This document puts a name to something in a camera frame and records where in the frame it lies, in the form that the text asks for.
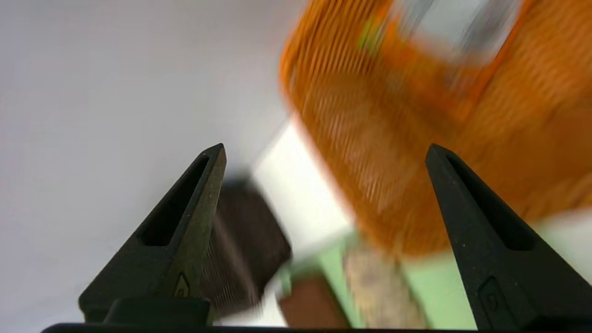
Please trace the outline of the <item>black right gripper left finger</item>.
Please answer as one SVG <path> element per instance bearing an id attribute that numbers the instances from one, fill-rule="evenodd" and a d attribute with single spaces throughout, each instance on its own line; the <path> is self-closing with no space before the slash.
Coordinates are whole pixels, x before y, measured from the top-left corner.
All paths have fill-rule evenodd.
<path id="1" fill-rule="evenodd" d="M 79 297 L 89 323 L 117 299 L 197 297 L 227 158 L 219 143 L 203 150 Z"/>

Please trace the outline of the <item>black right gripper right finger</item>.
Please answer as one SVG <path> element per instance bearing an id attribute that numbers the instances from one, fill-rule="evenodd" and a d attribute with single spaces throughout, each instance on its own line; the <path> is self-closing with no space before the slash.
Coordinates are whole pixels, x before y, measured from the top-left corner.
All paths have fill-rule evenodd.
<path id="1" fill-rule="evenodd" d="M 459 156 L 425 165 L 480 330 L 589 330 L 591 285 Z"/>

